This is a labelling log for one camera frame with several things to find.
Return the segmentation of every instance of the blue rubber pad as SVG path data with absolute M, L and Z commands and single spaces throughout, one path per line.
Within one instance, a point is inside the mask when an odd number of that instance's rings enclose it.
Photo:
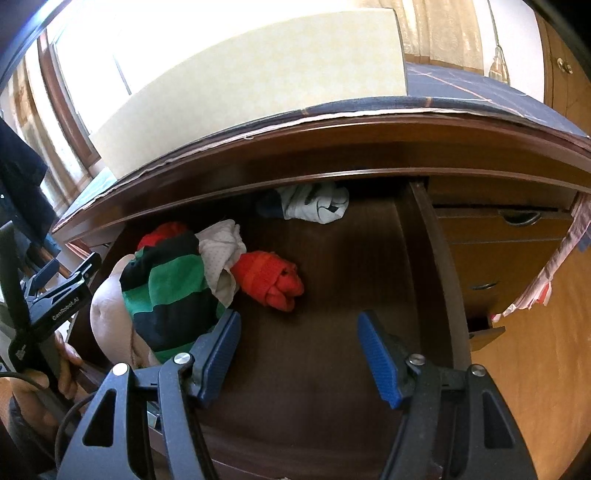
M 218 398 L 241 332 L 240 315 L 227 309 L 214 330 L 201 335 L 191 349 L 195 356 L 193 379 L 200 387 L 197 400 L 203 407 Z
M 398 388 L 396 366 L 385 345 L 386 331 L 376 319 L 363 312 L 357 321 L 357 336 L 380 397 L 390 403 L 391 408 L 397 408 L 402 402 L 402 394 Z

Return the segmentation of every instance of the wooden window frame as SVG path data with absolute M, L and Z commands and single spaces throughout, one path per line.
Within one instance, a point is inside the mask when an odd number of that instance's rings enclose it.
M 88 132 L 74 109 L 56 52 L 48 41 L 47 30 L 44 30 L 37 39 L 37 51 L 39 52 L 41 75 L 57 121 L 72 150 L 89 170 L 100 160 L 100 155 L 90 141 Z

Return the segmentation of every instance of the open drawer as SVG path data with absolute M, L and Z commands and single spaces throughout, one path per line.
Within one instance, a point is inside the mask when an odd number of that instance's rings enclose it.
M 306 293 L 292 313 L 242 293 L 232 304 L 242 316 L 241 341 L 220 397 L 199 411 L 221 478 L 379 477 L 400 412 L 380 399 L 359 345 L 356 319 L 364 309 L 435 364 L 470 364 L 460 285 L 423 184 L 375 179 L 346 186 L 349 208 L 327 225 L 259 218 L 250 194 L 144 218 L 126 226 L 95 279 L 94 288 L 144 233 L 170 220 L 199 231 L 233 218 L 247 248 L 297 264 Z M 104 363 L 87 311 L 69 339 L 85 359 Z

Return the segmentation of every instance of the human hand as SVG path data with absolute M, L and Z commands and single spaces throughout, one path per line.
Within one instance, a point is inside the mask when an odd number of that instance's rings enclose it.
M 61 333 L 55 332 L 56 349 L 60 355 L 60 377 L 58 389 L 66 398 L 71 400 L 78 391 L 78 384 L 72 378 L 70 364 L 82 366 L 83 360 L 75 348 L 68 345 Z M 44 388 L 49 387 L 47 376 L 37 370 L 26 370 L 25 375 L 40 384 Z M 27 423 L 43 437 L 53 440 L 56 435 L 59 422 L 43 406 L 36 395 L 37 388 L 24 380 L 11 378 L 12 395 L 21 409 L 21 414 Z

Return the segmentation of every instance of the gold curtain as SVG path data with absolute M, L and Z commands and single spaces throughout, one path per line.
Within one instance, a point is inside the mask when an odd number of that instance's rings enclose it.
M 36 43 L 12 74 L 7 88 L 17 133 L 48 167 L 41 190 L 59 216 L 92 177 L 73 153 L 57 122 L 41 76 Z
M 355 0 L 355 6 L 394 9 L 406 61 L 484 75 L 472 0 Z

